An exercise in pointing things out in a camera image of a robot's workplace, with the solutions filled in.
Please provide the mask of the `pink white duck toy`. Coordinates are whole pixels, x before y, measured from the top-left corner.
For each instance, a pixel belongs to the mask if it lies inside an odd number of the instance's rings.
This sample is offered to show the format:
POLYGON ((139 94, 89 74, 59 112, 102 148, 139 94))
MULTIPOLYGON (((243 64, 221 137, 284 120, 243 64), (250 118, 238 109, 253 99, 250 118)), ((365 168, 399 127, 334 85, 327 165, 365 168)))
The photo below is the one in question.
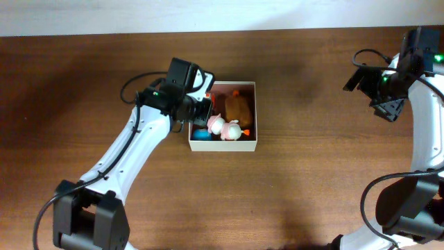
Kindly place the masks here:
POLYGON ((242 135, 250 135, 250 131, 242 130, 238 122, 238 120, 226 122, 220 114, 212 115, 207 121, 207 130, 211 134, 219 135, 223 141, 237 141, 242 135))

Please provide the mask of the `blue ball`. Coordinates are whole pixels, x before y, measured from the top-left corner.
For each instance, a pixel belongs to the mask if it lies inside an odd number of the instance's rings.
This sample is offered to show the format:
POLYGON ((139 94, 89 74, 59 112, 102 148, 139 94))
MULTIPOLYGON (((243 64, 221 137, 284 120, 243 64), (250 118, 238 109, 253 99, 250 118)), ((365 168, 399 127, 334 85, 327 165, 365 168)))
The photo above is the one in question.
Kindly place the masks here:
POLYGON ((212 134, 207 129, 196 129, 191 138, 197 141, 211 141, 212 134))

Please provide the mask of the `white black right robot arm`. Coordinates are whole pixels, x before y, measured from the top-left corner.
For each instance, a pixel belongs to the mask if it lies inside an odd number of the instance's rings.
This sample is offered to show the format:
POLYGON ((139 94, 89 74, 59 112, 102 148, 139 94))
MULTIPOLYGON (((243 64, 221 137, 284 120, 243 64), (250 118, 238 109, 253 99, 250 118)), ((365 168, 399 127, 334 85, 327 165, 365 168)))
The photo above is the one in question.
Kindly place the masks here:
POLYGON ((385 67, 357 64, 345 91, 361 90, 375 115, 389 122, 405 102, 413 113, 408 172, 376 178, 364 189, 364 225, 337 236, 328 249, 402 249, 443 241, 443 53, 440 33, 418 27, 405 33, 400 52, 385 67))

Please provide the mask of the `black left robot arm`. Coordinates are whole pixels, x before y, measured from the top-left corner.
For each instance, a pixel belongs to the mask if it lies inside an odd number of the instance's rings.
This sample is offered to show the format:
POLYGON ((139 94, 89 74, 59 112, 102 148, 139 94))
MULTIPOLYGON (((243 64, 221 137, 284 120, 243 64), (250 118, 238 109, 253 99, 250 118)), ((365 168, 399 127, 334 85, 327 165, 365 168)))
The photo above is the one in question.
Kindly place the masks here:
POLYGON ((156 146, 175 123, 204 125, 212 109, 214 75, 173 58, 130 101, 130 118, 105 155, 76 183, 63 180, 50 200, 53 244, 60 249, 132 249, 126 197, 156 146))

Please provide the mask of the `brown plush toy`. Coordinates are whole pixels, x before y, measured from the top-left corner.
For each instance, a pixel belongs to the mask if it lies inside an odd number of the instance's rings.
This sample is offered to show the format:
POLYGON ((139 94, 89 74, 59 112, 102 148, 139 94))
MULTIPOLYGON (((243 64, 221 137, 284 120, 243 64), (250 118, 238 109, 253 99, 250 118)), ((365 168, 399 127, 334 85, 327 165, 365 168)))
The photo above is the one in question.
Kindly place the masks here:
POLYGON ((254 122, 248 99, 238 90, 225 99, 225 116, 229 121, 237 120, 242 128, 250 128, 254 122))

